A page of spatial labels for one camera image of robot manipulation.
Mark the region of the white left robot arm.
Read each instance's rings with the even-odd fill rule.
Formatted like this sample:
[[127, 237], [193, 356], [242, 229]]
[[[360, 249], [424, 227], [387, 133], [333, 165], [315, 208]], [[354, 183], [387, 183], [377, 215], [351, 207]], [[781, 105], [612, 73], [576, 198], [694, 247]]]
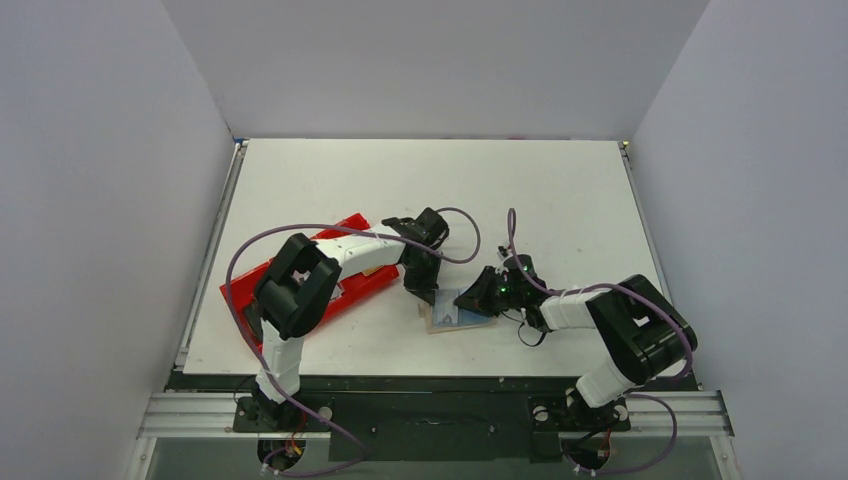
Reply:
[[300, 388], [304, 337], [323, 319], [341, 281], [400, 265], [406, 291], [432, 305], [441, 266], [436, 250], [448, 235], [446, 220], [426, 208], [416, 218], [388, 218], [334, 239], [300, 233], [287, 239], [254, 289], [263, 335], [260, 418], [275, 430], [297, 420], [291, 395]]

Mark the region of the silver VIP card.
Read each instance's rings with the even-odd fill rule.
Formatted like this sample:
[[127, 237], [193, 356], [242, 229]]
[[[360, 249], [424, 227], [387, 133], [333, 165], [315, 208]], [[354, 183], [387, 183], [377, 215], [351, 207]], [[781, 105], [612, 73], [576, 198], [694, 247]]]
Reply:
[[459, 289], [440, 289], [436, 292], [435, 303], [431, 310], [431, 326], [436, 330], [459, 326], [459, 309], [454, 304], [461, 291]]

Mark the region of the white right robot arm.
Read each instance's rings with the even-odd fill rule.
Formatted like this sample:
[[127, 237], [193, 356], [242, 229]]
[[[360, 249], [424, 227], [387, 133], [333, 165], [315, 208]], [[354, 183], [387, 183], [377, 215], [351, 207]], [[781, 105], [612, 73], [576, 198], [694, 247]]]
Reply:
[[538, 277], [526, 254], [485, 267], [454, 304], [485, 317], [514, 310], [542, 335], [597, 331], [605, 357], [567, 390], [563, 402], [566, 418], [578, 427], [592, 425], [605, 406], [674, 364], [691, 369], [698, 345], [693, 329], [647, 277], [559, 292]]

